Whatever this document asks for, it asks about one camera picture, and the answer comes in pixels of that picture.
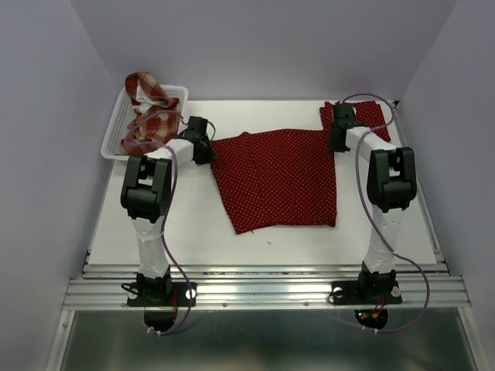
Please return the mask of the red polka dot skirt pile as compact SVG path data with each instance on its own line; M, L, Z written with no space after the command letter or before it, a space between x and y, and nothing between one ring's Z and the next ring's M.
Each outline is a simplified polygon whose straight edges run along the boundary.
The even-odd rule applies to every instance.
M336 170L328 134L281 129L213 142L217 157L211 170L235 233L336 225Z

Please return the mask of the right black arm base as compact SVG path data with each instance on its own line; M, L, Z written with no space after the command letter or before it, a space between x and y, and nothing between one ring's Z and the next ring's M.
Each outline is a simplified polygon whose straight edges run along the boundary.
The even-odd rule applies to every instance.
M358 281L332 281L331 291L327 301L334 305L399 305L403 302L402 296L395 297L391 289L381 287L364 287Z

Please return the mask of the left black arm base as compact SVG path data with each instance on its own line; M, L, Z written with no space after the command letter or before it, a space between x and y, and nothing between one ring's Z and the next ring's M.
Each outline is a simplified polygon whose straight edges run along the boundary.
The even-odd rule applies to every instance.
M137 282L123 283L121 288L127 293L127 306L131 308L188 307L196 305L197 283L191 282L191 293L187 283L172 282L168 294L159 291L146 291Z

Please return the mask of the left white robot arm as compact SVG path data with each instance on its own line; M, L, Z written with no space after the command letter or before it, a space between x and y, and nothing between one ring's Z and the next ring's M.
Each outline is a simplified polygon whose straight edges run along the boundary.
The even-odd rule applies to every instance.
M132 303L143 299L162 305L172 297L171 256L164 242L166 217L179 167L189 162L210 164L216 157L208 128L214 128L209 120L191 116L186 128L167 143L151 141L155 150L128 157L121 206L135 228L139 266L135 282L122 288Z

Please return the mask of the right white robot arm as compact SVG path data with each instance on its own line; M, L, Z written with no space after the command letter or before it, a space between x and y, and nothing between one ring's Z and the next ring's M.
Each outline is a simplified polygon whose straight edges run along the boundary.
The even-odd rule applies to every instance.
M334 281L329 301L335 305L401 303L396 281L395 250L405 210L417 195L415 153L397 147L356 121L353 105L339 103L332 108L333 123L328 147L335 153L354 151L355 169L359 160L368 163L366 189L358 189L370 217L369 247L354 281Z

